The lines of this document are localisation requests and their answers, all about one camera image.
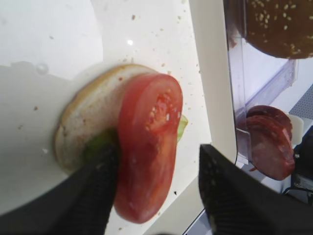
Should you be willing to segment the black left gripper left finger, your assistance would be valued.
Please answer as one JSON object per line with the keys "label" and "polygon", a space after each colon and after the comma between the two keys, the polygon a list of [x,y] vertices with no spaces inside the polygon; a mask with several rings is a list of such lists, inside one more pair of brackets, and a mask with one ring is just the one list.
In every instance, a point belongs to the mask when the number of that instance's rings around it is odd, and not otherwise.
{"label": "black left gripper left finger", "polygon": [[119,155],[103,146],[58,186],[0,217],[2,235],[103,235],[116,193]]}

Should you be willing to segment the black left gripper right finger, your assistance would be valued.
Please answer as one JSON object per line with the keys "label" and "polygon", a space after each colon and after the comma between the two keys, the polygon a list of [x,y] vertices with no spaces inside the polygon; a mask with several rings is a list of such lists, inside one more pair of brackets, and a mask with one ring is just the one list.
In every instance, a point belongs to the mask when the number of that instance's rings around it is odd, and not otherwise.
{"label": "black left gripper right finger", "polygon": [[199,191],[214,235],[311,235],[313,209],[278,194],[200,145]]}

